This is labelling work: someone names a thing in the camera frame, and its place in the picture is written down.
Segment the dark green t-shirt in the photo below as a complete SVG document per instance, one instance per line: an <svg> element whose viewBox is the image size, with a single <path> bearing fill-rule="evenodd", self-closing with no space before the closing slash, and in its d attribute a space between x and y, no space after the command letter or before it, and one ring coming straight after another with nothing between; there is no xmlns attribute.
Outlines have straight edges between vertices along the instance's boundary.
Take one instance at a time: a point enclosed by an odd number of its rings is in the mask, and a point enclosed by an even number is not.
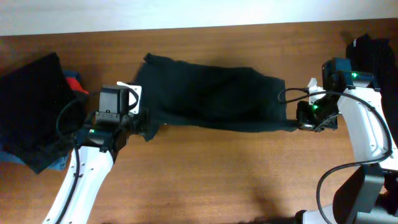
<svg viewBox="0 0 398 224"><path fill-rule="evenodd" d="M245 133L297 129L279 103L285 81L251 67L206 66L147 54L133 83L141 86L140 106L149 113L146 141L164 124Z"/></svg>

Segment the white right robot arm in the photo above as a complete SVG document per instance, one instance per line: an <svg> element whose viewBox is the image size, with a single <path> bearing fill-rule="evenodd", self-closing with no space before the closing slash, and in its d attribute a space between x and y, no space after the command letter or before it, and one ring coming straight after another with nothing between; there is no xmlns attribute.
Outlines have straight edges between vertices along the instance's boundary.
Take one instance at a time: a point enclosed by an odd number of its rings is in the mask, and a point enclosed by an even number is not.
<svg viewBox="0 0 398 224"><path fill-rule="evenodd" d="M341 115L347 125L355 161L326 171L316 189L317 210L299 211L296 223L397 223L397 147L382 108L379 85L371 73L347 69L323 71L323 85L311 79L308 101L297 108L299 129L336 129ZM322 206L321 187L332 173L356 171Z"/></svg>

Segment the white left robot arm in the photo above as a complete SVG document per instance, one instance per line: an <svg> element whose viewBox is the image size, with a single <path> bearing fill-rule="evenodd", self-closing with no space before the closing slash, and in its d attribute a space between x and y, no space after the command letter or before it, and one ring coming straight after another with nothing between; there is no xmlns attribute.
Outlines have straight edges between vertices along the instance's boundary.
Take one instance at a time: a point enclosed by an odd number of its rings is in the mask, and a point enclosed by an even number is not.
<svg viewBox="0 0 398 224"><path fill-rule="evenodd" d="M149 130L149 112L90 115L72 140L73 150L66 176L43 223L86 223L99 189L113 168L130 135Z"/></svg>

